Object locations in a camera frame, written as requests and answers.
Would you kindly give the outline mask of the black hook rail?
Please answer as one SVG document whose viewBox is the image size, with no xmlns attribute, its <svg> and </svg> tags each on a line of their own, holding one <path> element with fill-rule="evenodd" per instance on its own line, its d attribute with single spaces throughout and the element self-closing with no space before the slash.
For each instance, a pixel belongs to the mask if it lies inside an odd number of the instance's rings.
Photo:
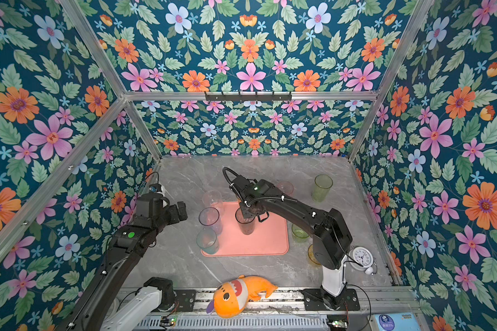
<svg viewBox="0 0 497 331">
<path fill-rule="evenodd" d="M 208 102 L 288 102 L 291 92 L 205 92 Z"/>
</svg>

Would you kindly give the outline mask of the clear transparent cup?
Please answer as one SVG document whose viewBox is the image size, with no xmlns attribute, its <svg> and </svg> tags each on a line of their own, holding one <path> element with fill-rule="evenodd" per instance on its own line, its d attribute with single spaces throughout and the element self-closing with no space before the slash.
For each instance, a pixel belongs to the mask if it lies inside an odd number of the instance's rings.
<svg viewBox="0 0 497 331">
<path fill-rule="evenodd" d="M 210 190 L 204 193 L 202 202 L 207 208 L 212 207 L 217 209 L 220 214 L 224 212 L 222 195 L 217 190 Z"/>
</svg>

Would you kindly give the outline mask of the tall light green cup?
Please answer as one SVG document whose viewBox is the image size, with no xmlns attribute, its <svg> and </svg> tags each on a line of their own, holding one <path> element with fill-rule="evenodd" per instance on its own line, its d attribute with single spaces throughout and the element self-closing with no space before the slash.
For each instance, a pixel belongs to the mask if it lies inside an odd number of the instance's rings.
<svg viewBox="0 0 497 331">
<path fill-rule="evenodd" d="M 330 176 L 326 174 L 317 175 L 314 179 L 314 187 L 311 194 L 312 199 L 316 202 L 323 202 L 333 187 L 333 184 L 334 181 Z"/>
</svg>

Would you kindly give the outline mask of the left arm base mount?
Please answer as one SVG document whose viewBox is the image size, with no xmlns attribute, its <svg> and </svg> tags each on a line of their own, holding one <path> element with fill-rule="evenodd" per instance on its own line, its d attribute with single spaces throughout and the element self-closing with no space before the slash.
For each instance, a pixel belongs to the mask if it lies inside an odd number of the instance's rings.
<svg viewBox="0 0 497 331">
<path fill-rule="evenodd" d="M 152 277 L 144 283 L 160 292 L 160 305 L 154 312 L 187 313 L 192 312 L 196 303 L 197 291 L 194 289 L 176 290 L 173 281 L 161 277 Z"/>
</svg>

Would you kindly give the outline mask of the orange plush toy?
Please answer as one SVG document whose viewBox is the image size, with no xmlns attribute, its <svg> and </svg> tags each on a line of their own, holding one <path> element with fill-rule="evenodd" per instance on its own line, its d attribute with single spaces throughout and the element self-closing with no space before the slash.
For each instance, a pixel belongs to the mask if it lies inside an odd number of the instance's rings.
<svg viewBox="0 0 497 331">
<path fill-rule="evenodd" d="M 207 306 L 207 314 L 216 313 L 223 319 L 241 314 L 250 301 L 257 302 L 269 298 L 278 287 L 263 277 L 241 275 L 237 279 L 220 285 Z"/>
</svg>

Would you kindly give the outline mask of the pink plastic tray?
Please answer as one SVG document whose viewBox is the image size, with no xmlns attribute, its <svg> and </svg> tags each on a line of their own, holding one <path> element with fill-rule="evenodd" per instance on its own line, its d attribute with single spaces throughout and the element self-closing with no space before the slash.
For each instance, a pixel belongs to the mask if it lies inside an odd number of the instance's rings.
<svg viewBox="0 0 497 331">
<path fill-rule="evenodd" d="M 235 213 L 239 203 L 225 201 L 224 212 L 220 215 L 222 233 L 218 235 L 219 250 L 206 257 L 249 257 L 284 255 L 289 250 L 287 221 L 283 217 L 270 214 L 263 222 L 255 218 L 255 230 L 245 235 L 240 230 Z"/>
</svg>

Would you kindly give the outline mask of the grey smoky cup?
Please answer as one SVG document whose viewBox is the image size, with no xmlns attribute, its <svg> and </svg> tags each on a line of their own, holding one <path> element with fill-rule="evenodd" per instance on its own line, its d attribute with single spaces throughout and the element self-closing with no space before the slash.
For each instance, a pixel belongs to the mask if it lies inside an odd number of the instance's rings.
<svg viewBox="0 0 497 331">
<path fill-rule="evenodd" d="M 236 210 L 235 217 L 236 217 L 236 222 L 243 234 L 250 235 L 254 232 L 255 217 L 246 218 L 243 215 L 241 208 L 238 208 Z"/>
</svg>

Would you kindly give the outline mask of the blue transparent cup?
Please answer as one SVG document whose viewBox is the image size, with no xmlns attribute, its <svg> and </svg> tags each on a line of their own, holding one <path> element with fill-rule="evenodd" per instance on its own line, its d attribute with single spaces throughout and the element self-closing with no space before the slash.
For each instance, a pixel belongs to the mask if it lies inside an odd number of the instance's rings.
<svg viewBox="0 0 497 331">
<path fill-rule="evenodd" d="M 220 218 L 220 211 L 217 208 L 204 208 L 200 212 L 198 219 L 204 227 L 213 230 L 217 235 L 222 233 L 223 227 Z"/>
</svg>

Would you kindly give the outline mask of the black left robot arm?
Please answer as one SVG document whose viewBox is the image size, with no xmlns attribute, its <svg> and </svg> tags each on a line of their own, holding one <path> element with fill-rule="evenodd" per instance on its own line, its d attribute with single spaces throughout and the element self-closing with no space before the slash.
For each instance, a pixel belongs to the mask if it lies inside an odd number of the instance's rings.
<svg viewBox="0 0 497 331">
<path fill-rule="evenodd" d="M 113 235 L 94 278 L 56 329 L 100 330 L 121 286 L 158 234 L 187 219 L 183 201 L 171 204 L 161 193 L 139 197 L 131 220 Z"/>
</svg>

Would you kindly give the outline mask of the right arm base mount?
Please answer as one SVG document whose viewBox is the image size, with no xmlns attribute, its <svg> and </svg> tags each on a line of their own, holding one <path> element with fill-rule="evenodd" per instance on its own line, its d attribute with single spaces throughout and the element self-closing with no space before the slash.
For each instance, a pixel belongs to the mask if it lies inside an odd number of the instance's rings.
<svg viewBox="0 0 497 331">
<path fill-rule="evenodd" d="M 345 288 L 334 297 L 322 288 L 306 288 L 300 291 L 307 311 L 359 311 L 360 303 L 354 289 Z"/>
</svg>

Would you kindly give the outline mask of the short green cup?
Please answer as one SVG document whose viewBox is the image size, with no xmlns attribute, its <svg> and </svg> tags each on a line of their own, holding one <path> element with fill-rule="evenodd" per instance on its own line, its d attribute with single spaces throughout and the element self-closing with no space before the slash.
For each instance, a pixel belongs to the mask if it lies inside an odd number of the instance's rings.
<svg viewBox="0 0 497 331">
<path fill-rule="evenodd" d="M 310 238 L 309 234 L 302 230 L 299 226 L 293 224 L 291 226 L 292 238 L 296 243 L 307 242 Z"/>
</svg>

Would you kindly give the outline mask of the teal frosted cup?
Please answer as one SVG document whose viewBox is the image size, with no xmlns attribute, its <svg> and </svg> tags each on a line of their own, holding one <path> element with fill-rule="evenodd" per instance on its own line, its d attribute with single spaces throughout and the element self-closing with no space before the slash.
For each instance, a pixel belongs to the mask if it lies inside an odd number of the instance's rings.
<svg viewBox="0 0 497 331">
<path fill-rule="evenodd" d="M 203 229 L 196 238 L 196 243 L 202 252 L 208 255 L 214 255 L 219 250 L 218 236 L 214 230 Z"/>
</svg>

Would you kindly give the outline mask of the white round object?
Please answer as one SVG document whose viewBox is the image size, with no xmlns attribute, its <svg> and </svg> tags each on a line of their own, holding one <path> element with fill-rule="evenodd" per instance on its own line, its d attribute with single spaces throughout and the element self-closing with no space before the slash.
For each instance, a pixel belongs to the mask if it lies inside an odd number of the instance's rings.
<svg viewBox="0 0 497 331">
<path fill-rule="evenodd" d="M 365 247 L 357 246 L 349 253 L 350 265 L 357 271 L 367 275 L 374 275 L 378 272 L 378 266 L 370 250 Z"/>
</svg>

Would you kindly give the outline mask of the blue white box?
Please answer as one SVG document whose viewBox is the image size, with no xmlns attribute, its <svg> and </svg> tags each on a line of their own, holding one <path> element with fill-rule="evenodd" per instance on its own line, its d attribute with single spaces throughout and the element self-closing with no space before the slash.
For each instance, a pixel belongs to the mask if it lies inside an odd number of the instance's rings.
<svg viewBox="0 0 497 331">
<path fill-rule="evenodd" d="M 412 313 L 375 314 L 373 324 L 380 331 L 421 331 Z"/>
</svg>

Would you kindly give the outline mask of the short yellow cup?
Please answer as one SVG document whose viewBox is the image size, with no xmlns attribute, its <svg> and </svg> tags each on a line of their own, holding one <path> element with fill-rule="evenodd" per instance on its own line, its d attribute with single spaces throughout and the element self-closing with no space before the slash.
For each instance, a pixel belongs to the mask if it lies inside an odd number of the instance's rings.
<svg viewBox="0 0 497 331">
<path fill-rule="evenodd" d="M 308 248 L 308 261 L 312 266 L 320 266 L 320 263 L 315 256 L 313 245 L 310 245 Z"/>
</svg>

